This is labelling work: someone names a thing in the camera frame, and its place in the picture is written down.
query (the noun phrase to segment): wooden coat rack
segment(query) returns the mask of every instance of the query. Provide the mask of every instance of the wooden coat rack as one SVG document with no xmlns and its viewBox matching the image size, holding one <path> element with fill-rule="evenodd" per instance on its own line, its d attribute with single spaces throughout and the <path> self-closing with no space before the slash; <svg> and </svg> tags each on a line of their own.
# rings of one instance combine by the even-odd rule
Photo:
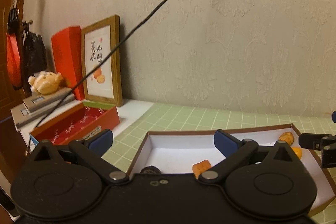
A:
<svg viewBox="0 0 336 224">
<path fill-rule="evenodd" d="M 24 0 L 17 0 L 16 2 L 16 9 L 20 21 L 20 27 L 19 30 L 16 32 L 16 41 L 17 41 L 17 47 L 19 50 L 19 55 L 20 55 L 20 60 L 21 60 L 21 79 L 22 79 L 22 87 L 25 92 L 25 96 L 30 96 L 31 91 L 30 91 L 30 86 L 28 84 L 28 81 L 26 79 L 26 76 L 24 75 L 24 63 L 23 63 L 23 44 L 24 44 L 24 39 L 23 39 L 23 32 L 24 32 L 24 26 L 23 26 L 23 5 L 24 5 Z"/>
</svg>

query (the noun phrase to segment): plush toy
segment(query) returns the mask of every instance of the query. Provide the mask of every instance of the plush toy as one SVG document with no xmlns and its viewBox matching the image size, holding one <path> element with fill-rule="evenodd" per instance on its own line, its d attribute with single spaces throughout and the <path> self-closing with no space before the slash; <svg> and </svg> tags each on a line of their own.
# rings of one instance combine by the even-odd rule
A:
<svg viewBox="0 0 336 224">
<path fill-rule="evenodd" d="M 39 76 L 36 78 L 30 76 L 28 78 L 28 83 L 31 85 L 31 91 L 41 94 L 54 93 L 59 86 L 59 83 L 63 79 L 60 73 L 53 73 L 51 71 L 41 71 Z"/>
</svg>

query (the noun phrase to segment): picture frame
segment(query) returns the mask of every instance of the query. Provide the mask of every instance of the picture frame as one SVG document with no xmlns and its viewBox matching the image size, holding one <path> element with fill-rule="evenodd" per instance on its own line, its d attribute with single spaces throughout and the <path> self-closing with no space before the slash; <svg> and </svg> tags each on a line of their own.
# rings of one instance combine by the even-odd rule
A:
<svg viewBox="0 0 336 224">
<path fill-rule="evenodd" d="M 81 30 L 83 77 L 119 43 L 119 16 L 105 18 Z M 85 99 L 123 105 L 119 49 L 84 82 Z"/>
</svg>

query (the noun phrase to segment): white table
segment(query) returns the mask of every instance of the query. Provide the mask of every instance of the white table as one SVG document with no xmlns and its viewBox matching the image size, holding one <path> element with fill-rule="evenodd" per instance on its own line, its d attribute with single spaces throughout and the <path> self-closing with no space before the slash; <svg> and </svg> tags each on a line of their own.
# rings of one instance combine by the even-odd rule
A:
<svg viewBox="0 0 336 224">
<path fill-rule="evenodd" d="M 119 135 L 123 132 L 127 127 L 129 127 L 132 123 L 134 123 L 137 119 L 139 119 L 154 103 L 151 102 L 143 102 L 137 100 L 124 100 L 125 104 L 122 107 L 117 107 L 118 115 L 120 118 L 120 124 L 113 128 L 113 136 Z M 80 104 L 81 101 L 72 101 L 66 105 L 59 107 L 53 114 L 51 114 L 48 118 L 46 118 L 43 122 L 47 122 L 54 117 L 62 114 L 63 112 L 67 111 L 68 109 L 74 107 L 75 105 Z M 29 143 L 29 133 L 33 131 L 39 120 L 38 118 L 27 125 L 19 128 L 19 131 L 25 140 L 26 145 Z M 30 149 L 31 151 L 35 148 L 35 145 L 31 142 Z"/>
</svg>

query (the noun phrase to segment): floral wallpaper pattern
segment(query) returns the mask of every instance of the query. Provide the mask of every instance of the floral wallpaper pattern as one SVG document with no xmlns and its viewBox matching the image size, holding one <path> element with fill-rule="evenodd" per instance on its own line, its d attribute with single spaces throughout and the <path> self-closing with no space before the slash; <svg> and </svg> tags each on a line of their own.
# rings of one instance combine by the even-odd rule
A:
<svg viewBox="0 0 336 224">
<path fill-rule="evenodd" d="M 25 0 L 51 36 L 120 15 L 124 36 L 161 0 Z M 260 113 L 336 110 L 336 1 L 169 0 L 121 49 L 126 98 Z"/>
</svg>

